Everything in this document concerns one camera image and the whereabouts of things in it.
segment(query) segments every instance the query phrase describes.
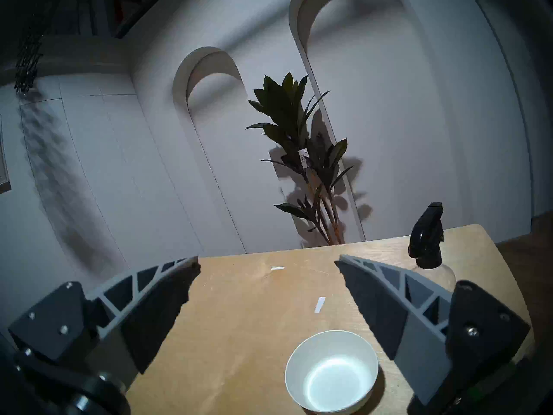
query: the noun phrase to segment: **plant stem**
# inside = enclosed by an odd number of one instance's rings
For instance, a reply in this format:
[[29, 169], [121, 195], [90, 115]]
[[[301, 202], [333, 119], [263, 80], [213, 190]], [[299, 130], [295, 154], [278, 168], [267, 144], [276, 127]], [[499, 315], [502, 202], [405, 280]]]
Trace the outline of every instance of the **plant stem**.
[[317, 208], [317, 210], [318, 210], [318, 212], [319, 212], [319, 218], [320, 218], [320, 220], [321, 220], [322, 227], [325, 228], [326, 237], [325, 237], [325, 235], [322, 233], [321, 229], [319, 229], [319, 232], [321, 232], [322, 237], [326, 240], [326, 242], [327, 242], [329, 245], [336, 245], [336, 244], [334, 243], [334, 241], [332, 240], [332, 238], [331, 238], [331, 235], [330, 235], [330, 232], [329, 232], [329, 227], [328, 227], [328, 225], [326, 224], [325, 217], [324, 217], [324, 215], [321, 214], [321, 207], [319, 206], [319, 207]]
[[329, 216], [330, 224], [332, 225], [332, 229], [334, 230], [334, 235], [336, 236], [336, 241], [338, 241], [338, 244], [341, 244], [340, 242], [340, 229], [338, 229], [338, 225], [336, 223], [336, 218], [333, 214], [331, 214], [331, 209], [329, 207], [329, 203], [326, 200], [325, 197], [321, 196], [322, 203], [325, 206], [326, 215]]
[[336, 233], [336, 237], [338, 238], [338, 242], [340, 244], [343, 244], [344, 243], [344, 239], [343, 239], [343, 235], [342, 235], [342, 232], [340, 232], [340, 228], [338, 227], [338, 211], [336, 211], [336, 204], [334, 203], [334, 196], [332, 195], [332, 193], [329, 193], [329, 200], [330, 200], [330, 205], [332, 207], [332, 214], [334, 215], [334, 223], [336, 223], [336, 228], [335, 228], [335, 231], [337, 232]]
[[[311, 195], [311, 198], [313, 199], [315, 197], [315, 191], [313, 190], [313, 187], [311, 186], [311, 183], [310, 183], [310, 181], [307, 177], [305, 179], [305, 182], [307, 183], [307, 190], [309, 191], [309, 194]], [[326, 214], [329, 217], [330, 222], [332, 223], [332, 216], [331, 216], [330, 211], [327, 208], [326, 204], [325, 204], [325, 210], [326, 210]], [[319, 218], [321, 219], [322, 227], [325, 229], [325, 232], [326, 232], [326, 237], [325, 237], [326, 242], [329, 245], [336, 245], [334, 243], [334, 240], [332, 239], [331, 233], [329, 232], [329, 227], [328, 227], [328, 224], [326, 223], [325, 216], [321, 214], [321, 208], [320, 207], [319, 207]]]

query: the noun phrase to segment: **bowl rim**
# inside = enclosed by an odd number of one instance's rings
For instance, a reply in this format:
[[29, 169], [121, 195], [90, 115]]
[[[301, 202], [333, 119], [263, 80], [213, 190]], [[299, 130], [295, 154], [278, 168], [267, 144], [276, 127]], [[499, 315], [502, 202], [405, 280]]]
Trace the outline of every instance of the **bowl rim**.
[[377, 352], [374, 350], [373, 346], [370, 344], [369, 341], [367, 341], [367, 339], [365, 339], [363, 336], [359, 336], [357, 333], [354, 333], [352, 331], [348, 331], [348, 330], [340, 330], [340, 329], [332, 329], [332, 330], [325, 330], [325, 331], [320, 331], [319, 333], [315, 333], [314, 335], [311, 335], [309, 336], [307, 339], [305, 339], [304, 341], [301, 342], [301, 344], [299, 344], [296, 349], [292, 352], [292, 354], [290, 354], [290, 357], [288, 358], [288, 361], [286, 362], [286, 368], [284, 369], [284, 385], [286, 385], [286, 391], [288, 391], [288, 394], [289, 396], [292, 398], [292, 400], [294, 400], [294, 402], [296, 402], [296, 404], [300, 405], [301, 407], [304, 407], [301, 403], [299, 403], [292, 395], [292, 393], [290, 392], [289, 388], [288, 388], [288, 382], [286, 380], [286, 372], [288, 371], [288, 365], [290, 364], [290, 360], [292, 359], [292, 357], [294, 356], [294, 354], [296, 353], [296, 351], [301, 347], [301, 345], [305, 344], [308, 340], [310, 340], [311, 338], [314, 338], [315, 336], [319, 336], [319, 335], [322, 335], [324, 333], [330, 333], [330, 332], [333, 332], [333, 331], [339, 331], [339, 332], [343, 332], [343, 333], [350, 333], [352, 335], [355, 335], [361, 339], [363, 339], [365, 341], [365, 343], [369, 346], [369, 348], [372, 350], [372, 354], [374, 355], [374, 358], [376, 359], [376, 362], [377, 362], [377, 367], [378, 367], [378, 370], [377, 370], [377, 374], [375, 375], [374, 377], [374, 380], [372, 382], [372, 384], [370, 385], [369, 389], [366, 391], [366, 393], [360, 397], [359, 399], [357, 399], [355, 402], [353, 402], [352, 404], [346, 406], [346, 407], [343, 407], [343, 408], [340, 408], [340, 409], [336, 409], [335, 411], [315, 411], [316, 413], [339, 413], [339, 412], [342, 412], [344, 411], [345, 409], [348, 409], [348, 408], [351, 408], [353, 406], [355, 406], [356, 404], [358, 404], [359, 402], [361, 402], [361, 400], [363, 400], [364, 398], [367, 397], [367, 394], [369, 394], [371, 392], [371, 390], [373, 389], [374, 387], [374, 384], [376, 383], [376, 380], [377, 380], [377, 376], [378, 376], [378, 371], [380, 370], [380, 363], [378, 361], [378, 356], [377, 356]]

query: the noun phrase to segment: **white paper strip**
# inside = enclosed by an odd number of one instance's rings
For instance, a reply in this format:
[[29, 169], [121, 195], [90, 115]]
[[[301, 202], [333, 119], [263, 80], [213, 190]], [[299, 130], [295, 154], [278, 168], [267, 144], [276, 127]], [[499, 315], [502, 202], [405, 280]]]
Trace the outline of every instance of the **white paper strip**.
[[322, 308], [322, 304], [325, 302], [325, 297], [320, 297], [319, 301], [317, 302], [317, 306], [315, 306], [315, 314], [319, 314]]

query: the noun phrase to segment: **wooden table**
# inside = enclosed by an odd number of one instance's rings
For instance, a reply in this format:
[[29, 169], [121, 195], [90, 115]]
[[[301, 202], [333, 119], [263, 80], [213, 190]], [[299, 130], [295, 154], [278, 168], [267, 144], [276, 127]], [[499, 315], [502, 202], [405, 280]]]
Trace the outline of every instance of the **wooden table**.
[[[377, 351], [380, 374], [362, 413], [405, 413], [413, 391], [370, 332], [334, 261], [350, 254], [411, 269], [408, 243], [399, 237], [200, 259], [190, 301], [127, 393], [133, 415], [305, 415], [286, 391], [284, 368], [304, 339], [331, 329], [355, 332]], [[481, 226], [446, 230], [441, 249], [457, 280], [477, 283], [530, 324], [516, 281]], [[320, 296], [326, 301], [315, 314]], [[533, 343], [530, 331], [517, 357]]]

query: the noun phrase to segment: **black spray nozzle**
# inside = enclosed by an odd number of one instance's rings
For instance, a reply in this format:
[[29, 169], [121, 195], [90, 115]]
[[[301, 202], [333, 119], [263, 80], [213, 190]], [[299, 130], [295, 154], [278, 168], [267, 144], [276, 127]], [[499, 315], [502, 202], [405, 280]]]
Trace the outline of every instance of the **black spray nozzle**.
[[413, 227], [409, 240], [409, 256], [423, 269], [437, 268], [442, 264], [440, 242], [443, 241], [443, 214], [441, 202], [432, 202]]

